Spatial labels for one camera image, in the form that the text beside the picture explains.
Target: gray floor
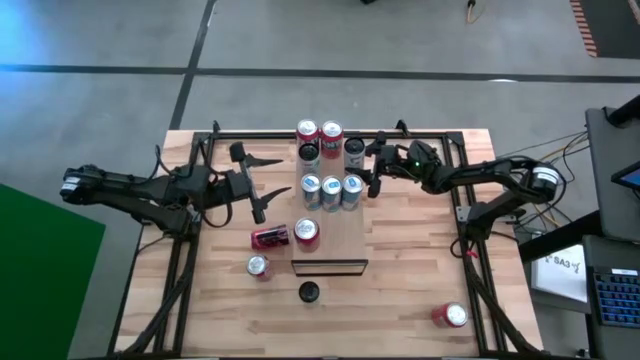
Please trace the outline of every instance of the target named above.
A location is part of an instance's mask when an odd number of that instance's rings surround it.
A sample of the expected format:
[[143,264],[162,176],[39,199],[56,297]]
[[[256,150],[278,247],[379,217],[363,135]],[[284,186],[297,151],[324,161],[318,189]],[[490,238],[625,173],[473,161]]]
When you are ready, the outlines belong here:
[[[185,67],[205,0],[0,2],[0,64]],[[200,66],[462,73],[637,75],[640,61],[594,59],[568,0],[219,0]],[[107,224],[70,357],[103,355],[140,227],[58,196],[67,167],[147,174],[182,76],[0,72],[0,182]],[[194,81],[183,129],[291,128],[300,118],[349,128],[489,128],[496,153],[580,131],[589,107],[620,105],[638,85],[206,77]],[[541,156],[554,145],[527,155]],[[595,209],[588,152],[560,208]],[[586,346],[580,314],[536,305],[545,348]]]

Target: blue keyboard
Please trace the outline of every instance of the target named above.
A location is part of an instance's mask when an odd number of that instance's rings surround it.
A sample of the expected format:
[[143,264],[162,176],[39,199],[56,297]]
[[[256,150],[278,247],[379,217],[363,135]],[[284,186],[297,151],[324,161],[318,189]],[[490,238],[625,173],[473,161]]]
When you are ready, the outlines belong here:
[[602,325],[640,328],[640,278],[594,273]]

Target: green screen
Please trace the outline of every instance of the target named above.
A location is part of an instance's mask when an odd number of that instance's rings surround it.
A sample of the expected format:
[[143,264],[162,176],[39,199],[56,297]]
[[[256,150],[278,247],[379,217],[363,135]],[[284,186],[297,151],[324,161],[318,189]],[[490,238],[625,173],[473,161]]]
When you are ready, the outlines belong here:
[[67,359],[104,230],[0,184],[0,359]]

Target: wooden table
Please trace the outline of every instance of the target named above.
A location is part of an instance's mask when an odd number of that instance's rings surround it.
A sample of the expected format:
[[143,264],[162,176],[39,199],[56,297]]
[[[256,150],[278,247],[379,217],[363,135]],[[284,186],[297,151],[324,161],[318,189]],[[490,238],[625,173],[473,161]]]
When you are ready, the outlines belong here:
[[[494,159],[488,130],[459,131],[464,134],[469,163]],[[193,131],[168,132],[163,160],[169,168],[187,162],[192,136]],[[231,142],[216,142],[213,164],[217,170],[231,166],[226,151]],[[281,164],[253,170],[259,194],[295,186],[293,140],[245,140],[244,144],[247,153],[256,157],[284,159]],[[368,160],[365,167],[371,166]],[[496,184],[475,186],[478,201],[489,201],[501,191]],[[449,253],[449,245],[457,236],[449,194],[429,195],[417,184],[384,178],[380,196],[363,199],[369,260],[366,271],[361,277],[311,278],[321,289],[319,300],[312,305],[298,298],[298,287],[310,278],[294,275],[290,246],[266,252],[276,272],[271,281],[256,282],[246,273],[246,260],[254,253],[249,233],[282,223],[292,226],[296,220],[291,211],[294,201],[295,191],[278,196],[270,203],[267,222],[262,225],[253,223],[247,201],[234,203],[234,217],[228,226],[203,228],[183,356],[478,354],[471,319],[460,329],[439,329],[429,317],[433,307],[445,302],[469,303],[462,262]],[[225,215],[224,207],[208,212],[218,223]],[[510,232],[506,226],[494,228]],[[147,228],[141,245],[160,235],[157,229]],[[512,240],[497,236],[491,237],[487,247],[501,306],[527,340],[541,348],[518,247]],[[170,249],[171,241],[166,240],[139,255],[116,349],[131,344],[157,311]],[[484,305],[482,309],[482,322],[492,344],[491,321]],[[167,339],[173,336],[171,320]]]

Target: blue and white can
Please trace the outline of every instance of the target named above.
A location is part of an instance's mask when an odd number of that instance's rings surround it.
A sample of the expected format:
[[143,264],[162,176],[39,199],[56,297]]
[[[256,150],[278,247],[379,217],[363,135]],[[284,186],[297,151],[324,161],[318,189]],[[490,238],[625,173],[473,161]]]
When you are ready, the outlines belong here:
[[335,176],[327,176],[322,180],[322,208],[328,212],[340,209],[342,182]]
[[320,178],[314,174],[307,174],[300,180],[302,186],[302,201],[308,210],[318,210],[321,206]]
[[342,208],[347,211],[357,209],[363,188],[360,176],[349,175],[345,177],[342,184]]

